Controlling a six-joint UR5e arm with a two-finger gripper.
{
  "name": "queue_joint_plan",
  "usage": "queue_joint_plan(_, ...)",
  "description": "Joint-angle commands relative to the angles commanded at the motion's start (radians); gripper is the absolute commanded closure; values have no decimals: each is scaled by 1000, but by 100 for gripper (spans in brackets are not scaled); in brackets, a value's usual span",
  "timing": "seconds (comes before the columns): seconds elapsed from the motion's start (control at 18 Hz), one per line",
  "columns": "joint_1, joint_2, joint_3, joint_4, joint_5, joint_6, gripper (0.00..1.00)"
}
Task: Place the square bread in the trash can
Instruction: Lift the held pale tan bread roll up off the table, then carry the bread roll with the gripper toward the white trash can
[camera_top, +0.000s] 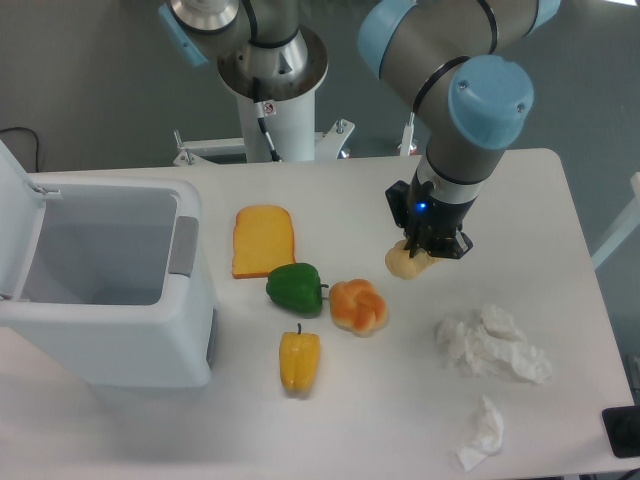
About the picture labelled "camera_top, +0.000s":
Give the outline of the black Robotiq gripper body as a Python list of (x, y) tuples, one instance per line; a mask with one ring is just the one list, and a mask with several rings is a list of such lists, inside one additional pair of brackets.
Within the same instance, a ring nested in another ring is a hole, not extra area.
[(445, 179), (422, 158), (410, 184), (408, 222), (404, 229), (410, 255), (430, 255), (431, 239), (463, 232), (463, 221), (481, 190), (481, 183), (464, 185)]

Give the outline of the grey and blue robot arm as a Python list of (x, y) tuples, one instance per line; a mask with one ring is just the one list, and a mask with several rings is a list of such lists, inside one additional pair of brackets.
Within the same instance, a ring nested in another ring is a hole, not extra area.
[[(386, 192), (410, 255), (459, 259), (463, 221), (534, 101), (532, 82), (498, 50), (558, 11), (555, 1), (381, 1), (357, 38), (369, 69), (430, 132), (410, 182)], [(235, 94), (251, 162), (310, 160), (314, 123), (287, 111), (327, 69), (322, 40), (296, 1), (165, 1), (159, 15), (193, 65), (214, 63)]]

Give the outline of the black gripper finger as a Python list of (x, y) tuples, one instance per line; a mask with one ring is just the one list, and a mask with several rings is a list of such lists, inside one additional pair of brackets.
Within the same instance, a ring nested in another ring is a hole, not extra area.
[(471, 239), (461, 230), (455, 230), (450, 236), (431, 239), (430, 255), (435, 258), (461, 259), (473, 248)]
[(394, 223), (401, 229), (405, 229), (408, 222), (409, 189), (410, 186), (406, 182), (398, 180), (385, 191)]

